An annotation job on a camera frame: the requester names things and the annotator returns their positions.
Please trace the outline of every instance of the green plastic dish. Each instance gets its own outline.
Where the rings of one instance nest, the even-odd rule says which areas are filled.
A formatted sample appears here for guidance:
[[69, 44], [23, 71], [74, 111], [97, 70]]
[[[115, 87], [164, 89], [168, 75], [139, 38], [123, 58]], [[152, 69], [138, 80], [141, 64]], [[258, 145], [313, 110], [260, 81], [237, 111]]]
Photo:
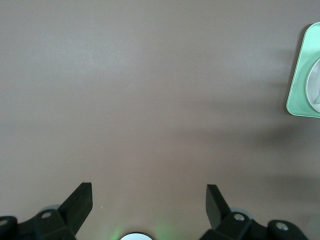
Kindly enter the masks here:
[[295, 66], [286, 109], [295, 116], [320, 118], [320, 112], [310, 102], [310, 86], [307, 85], [312, 70], [320, 59], [320, 22], [311, 25], [304, 34]]

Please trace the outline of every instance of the white plate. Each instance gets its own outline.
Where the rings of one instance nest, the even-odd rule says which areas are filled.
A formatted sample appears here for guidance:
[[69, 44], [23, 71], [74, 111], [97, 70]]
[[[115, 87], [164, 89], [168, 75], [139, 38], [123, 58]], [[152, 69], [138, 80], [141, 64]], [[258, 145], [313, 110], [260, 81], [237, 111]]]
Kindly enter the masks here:
[[306, 80], [305, 93], [310, 105], [320, 113], [320, 59], [311, 68]]

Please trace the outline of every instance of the silver screw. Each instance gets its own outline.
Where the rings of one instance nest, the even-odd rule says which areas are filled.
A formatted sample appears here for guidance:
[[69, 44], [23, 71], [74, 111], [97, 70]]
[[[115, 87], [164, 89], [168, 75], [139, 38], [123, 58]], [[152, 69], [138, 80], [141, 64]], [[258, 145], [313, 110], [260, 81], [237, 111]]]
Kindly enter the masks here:
[[239, 214], [239, 213], [236, 213], [236, 214], [234, 215], [234, 218], [235, 218], [235, 220], [238, 220], [238, 221], [244, 221], [244, 220], [245, 220], [245, 217], [242, 216], [242, 215]]
[[289, 230], [288, 226], [285, 225], [283, 222], [277, 222], [275, 225], [279, 230], [283, 230], [283, 231]]
[[46, 213], [42, 214], [41, 218], [46, 219], [46, 218], [49, 218], [50, 216], [51, 216], [51, 212], [46, 212]]
[[0, 221], [0, 226], [4, 226], [8, 223], [8, 220], [2, 220]]

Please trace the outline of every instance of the gray surface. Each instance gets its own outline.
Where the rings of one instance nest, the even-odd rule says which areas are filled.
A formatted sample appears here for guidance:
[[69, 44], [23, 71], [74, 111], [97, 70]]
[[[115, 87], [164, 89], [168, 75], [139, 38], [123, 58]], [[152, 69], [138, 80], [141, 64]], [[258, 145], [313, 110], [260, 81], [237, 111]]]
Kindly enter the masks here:
[[318, 0], [0, 1], [0, 215], [92, 182], [79, 240], [195, 240], [206, 184], [317, 239], [320, 122], [284, 110]]

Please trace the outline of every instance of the green container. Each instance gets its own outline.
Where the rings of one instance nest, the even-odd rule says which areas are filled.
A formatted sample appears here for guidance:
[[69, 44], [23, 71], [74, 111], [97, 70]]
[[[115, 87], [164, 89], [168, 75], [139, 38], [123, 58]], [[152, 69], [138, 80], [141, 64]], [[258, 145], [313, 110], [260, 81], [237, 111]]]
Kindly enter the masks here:
[[304, 34], [286, 109], [295, 116], [320, 118], [320, 22]]

